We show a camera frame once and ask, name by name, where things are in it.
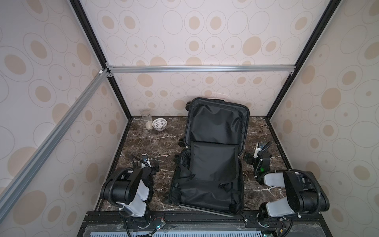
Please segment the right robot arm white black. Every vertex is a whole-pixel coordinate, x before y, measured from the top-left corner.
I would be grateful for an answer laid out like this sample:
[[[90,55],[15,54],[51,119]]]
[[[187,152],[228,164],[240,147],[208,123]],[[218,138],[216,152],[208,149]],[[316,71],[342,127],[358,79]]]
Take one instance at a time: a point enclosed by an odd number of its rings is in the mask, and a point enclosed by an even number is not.
[[[254,153],[246,152],[243,160],[254,168],[254,178],[260,185],[284,188],[286,197],[260,205],[256,220],[260,223],[270,218],[317,215],[330,208],[323,188],[310,171],[297,169],[270,170],[271,154],[258,148]]]

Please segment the white hard-shell suitcase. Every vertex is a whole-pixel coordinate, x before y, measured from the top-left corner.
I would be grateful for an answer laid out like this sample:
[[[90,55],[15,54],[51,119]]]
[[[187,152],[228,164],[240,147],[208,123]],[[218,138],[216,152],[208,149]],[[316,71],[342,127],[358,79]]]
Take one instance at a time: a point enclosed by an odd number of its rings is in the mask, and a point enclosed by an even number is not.
[[[169,199],[177,206],[223,216],[244,209],[240,155],[250,111],[241,104],[195,98],[189,103],[183,151],[177,156]]]

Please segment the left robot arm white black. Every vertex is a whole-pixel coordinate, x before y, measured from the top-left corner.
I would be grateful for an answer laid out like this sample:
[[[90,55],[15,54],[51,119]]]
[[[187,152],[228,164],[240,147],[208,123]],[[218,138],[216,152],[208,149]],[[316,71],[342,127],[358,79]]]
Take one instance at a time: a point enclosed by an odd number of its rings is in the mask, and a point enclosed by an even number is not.
[[[151,222],[149,203],[154,195],[154,178],[159,172],[159,164],[151,162],[148,154],[142,154],[137,167],[119,167],[104,182],[100,198],[118,209],[124,221],[138,227],[147,228]]]

